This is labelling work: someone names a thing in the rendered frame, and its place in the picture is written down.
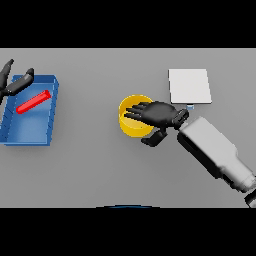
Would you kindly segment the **pale square measuring scale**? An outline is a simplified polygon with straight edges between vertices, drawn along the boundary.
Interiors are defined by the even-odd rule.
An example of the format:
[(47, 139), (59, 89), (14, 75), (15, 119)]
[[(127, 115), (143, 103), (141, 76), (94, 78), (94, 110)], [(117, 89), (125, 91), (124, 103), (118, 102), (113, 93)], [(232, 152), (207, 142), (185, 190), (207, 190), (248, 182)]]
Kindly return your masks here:
[(212, 97), (206, 69), (169, 69), (172, 104), (211, 104)]

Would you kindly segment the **blue tray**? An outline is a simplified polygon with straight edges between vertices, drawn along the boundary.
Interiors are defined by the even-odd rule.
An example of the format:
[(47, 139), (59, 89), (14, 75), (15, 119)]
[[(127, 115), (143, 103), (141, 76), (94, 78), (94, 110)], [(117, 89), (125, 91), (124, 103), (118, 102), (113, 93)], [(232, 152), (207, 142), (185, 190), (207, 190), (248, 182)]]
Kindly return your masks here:
[[(59, 83), (55, 75), (35, 75), (34, 82), (6, 99), (0, 123), (0, 144), (6, 146), (49, 146), (52, 140)], [(18, 114), (16, 108), (48, 90), (51, 98)]]

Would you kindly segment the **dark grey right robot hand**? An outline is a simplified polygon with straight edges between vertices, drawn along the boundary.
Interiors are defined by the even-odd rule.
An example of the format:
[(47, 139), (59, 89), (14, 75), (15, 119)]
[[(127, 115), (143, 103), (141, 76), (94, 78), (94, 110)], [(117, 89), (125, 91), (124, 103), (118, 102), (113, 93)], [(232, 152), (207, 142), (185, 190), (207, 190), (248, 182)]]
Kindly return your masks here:
[(133, 105), (126, 109), (124, 116), (157, 128), (151, 137), (141, 139), (143, 144), (156, 147), (167, 136), (168, 128), (178, 130), (182, 126), (188, 119), (189, 112), (187, 109), (177, 110), (168, 103), (154, 101)]

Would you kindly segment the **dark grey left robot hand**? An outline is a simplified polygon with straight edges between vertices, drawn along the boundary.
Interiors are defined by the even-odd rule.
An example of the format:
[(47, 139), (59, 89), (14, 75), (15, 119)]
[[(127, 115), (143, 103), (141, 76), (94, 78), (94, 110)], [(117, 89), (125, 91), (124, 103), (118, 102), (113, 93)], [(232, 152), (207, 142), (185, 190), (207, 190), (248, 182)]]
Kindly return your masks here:
[(2, 104), (4, 97), (17, 95), (22, 90), (29, 87), (34, 81), (34, 69), (29, 68), (21, 78), (7, 84), (8, 76), (13, 63), (14, 60), (10, 59), (0, 71), (0, 105)]

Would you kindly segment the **yellow bowl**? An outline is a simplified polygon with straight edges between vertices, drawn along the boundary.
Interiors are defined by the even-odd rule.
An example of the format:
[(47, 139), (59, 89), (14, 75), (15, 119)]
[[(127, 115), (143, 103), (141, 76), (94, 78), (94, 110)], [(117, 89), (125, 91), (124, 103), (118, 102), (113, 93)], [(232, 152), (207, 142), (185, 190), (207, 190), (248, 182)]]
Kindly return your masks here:
[(142, 138), (151, 133), (153, 130), (152, 126), (148, 126), (142, 122), (125, 117), (127, 108), (131, 108), (133, 105), (137, 105), (140, 102), (151, 101), (151, 98), (141, 94), (130, 95), (122, 100), (118, 108), (118, 121), (120, 129), (124, 134), (132, 138)]

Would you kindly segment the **red beaker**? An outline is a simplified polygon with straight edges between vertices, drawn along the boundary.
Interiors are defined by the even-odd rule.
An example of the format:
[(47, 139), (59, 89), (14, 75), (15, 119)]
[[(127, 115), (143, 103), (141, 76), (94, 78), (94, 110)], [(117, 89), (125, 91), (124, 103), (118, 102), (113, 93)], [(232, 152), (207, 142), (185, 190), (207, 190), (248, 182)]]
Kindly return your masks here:
[(17, 114), (24, 114), (28, 112), (32, 108), (40, 105), (41, 103), (47, 101), (51, 98), (51, 94), (48, 90), (43, 90), (39, 94), (35, 95), (34, 97), (30, 98), (26, 102), (22, 103), (21, 105), (16, 107)]

